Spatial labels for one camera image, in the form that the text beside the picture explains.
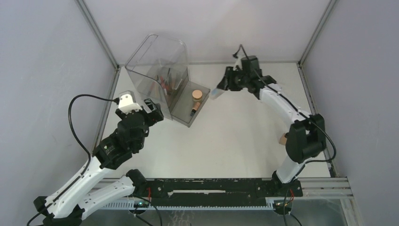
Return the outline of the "clear acrylic makeup organizer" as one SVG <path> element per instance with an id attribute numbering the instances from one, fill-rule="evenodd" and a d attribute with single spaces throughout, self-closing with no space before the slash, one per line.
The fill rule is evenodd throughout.
<path id="1" fill-rule="evenodd" d="M 147 35 L 127 60 L 125 68 L 142 100 L 149 98 L 159 103 L 165 118 L 187 127 L 193 124 L 208 99 L 210 89 L 191 81 L 187 47 L 179 39 L 159 34 Z M 172 95 L 163 93 L 156 80 L 157 75 L 166 80 L 168 68 L 171 68 L 175 81 Z M 192 92 L 196 89 L 202 91 L 203 97 L 199 101 L 201 106 L 191 117 L 195 103 Z"/>

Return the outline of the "red lip pencil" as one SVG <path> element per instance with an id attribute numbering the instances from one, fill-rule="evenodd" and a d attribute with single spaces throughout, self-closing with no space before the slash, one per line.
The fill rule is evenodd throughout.
<path id="1" fill-rule="evenodd" d="M 161 91 L 163 93 L 165 93 L 166 95 L 168 95 L 169 94 L 169 84 L 168 84 L 168 82 L 165 79 L 163 79 L 162 77 L 158 76 L 158 75 L 156 76 L 156 80 L 159 82 L 159 84 L 161 86 Z"/>

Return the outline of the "BB cream tube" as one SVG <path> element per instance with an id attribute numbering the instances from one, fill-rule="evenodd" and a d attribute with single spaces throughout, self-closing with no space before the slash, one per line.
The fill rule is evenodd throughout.
<path id="1" fill-rule="evenodd" d="M 199 107 L 201 106 L 201 102 L 195 102 L 192 110 L 190 112 L 190 116 L 193 117 L 195 115 L 195 113 L 198 111 Z"/>

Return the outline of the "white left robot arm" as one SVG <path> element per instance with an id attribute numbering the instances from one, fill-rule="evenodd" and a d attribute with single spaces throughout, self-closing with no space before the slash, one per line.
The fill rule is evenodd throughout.
<path id="1" fill-rule="evenodd" d="M 89 160 L 64 186 L 50 196 L 39 196 L 34 206 L 44 216 L 44 226 L 78 226 L 96 210 L 114 200 L 134 194 L 142 196 L 147 180 L 137 169 L 129 170 L 116 182 L 92 192 L 105 176 L 139 153 L 149 128 L 164 119 L 161 106 L 145 99 L 143 106 L 125 97 L 118 101 L 116 114 L 120 117 L 116 129 L 95 147 Z"/>

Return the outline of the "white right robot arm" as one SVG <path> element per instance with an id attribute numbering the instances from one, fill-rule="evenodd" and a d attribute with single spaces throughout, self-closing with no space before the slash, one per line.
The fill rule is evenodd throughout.
<path id="1" fill-rule="evenodd" d="M 283 138 L 287 156 L 273 173 L 276 180 L 272 182 L 272 191 L 278 196 L 284 196 L 290 191 L 290 182 L 326 148 L 324 118 L 319 114 L 310 114 L 290 101 L 274 78 L 262 75 L 256 56 L 235 58 L 234 66 L 226 67 L 222 80 L 211 95 L 217 97 L 225 91 L 247 89 L 271 107 L 287 124 L 289 130 Z"/>

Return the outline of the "clear liquid bottle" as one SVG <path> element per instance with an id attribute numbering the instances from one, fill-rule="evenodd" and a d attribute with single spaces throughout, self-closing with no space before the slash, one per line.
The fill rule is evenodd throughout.
<path id="1" fill-rule="evenodd" d="M 217 89 L 217 88 L 215 88 L 215 89 L 213 89 L 213 90 L 210 92 L 209 98 L 212 99 L 212 100 L 216 100 L 216 99 L 219 98 L 224 92 L 225 92 L 225 91 L 222 90 L 222 89 Z"/>

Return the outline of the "cream jar gold lid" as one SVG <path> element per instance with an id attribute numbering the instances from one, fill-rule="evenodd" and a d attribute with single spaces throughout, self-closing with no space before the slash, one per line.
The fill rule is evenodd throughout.
<path id="1" fill-rule="evenodd" d="M 201 100 L 202 100 L 202 97 L 203 97 L 203 93 L 202 93 L 201 90 L 196 89 L 196 90 L 194 90 L 194 91 L 192 92 L 192 98 L 193 98 L 193 101 L 194 101 L 194 102 L 201 101 Z"/>

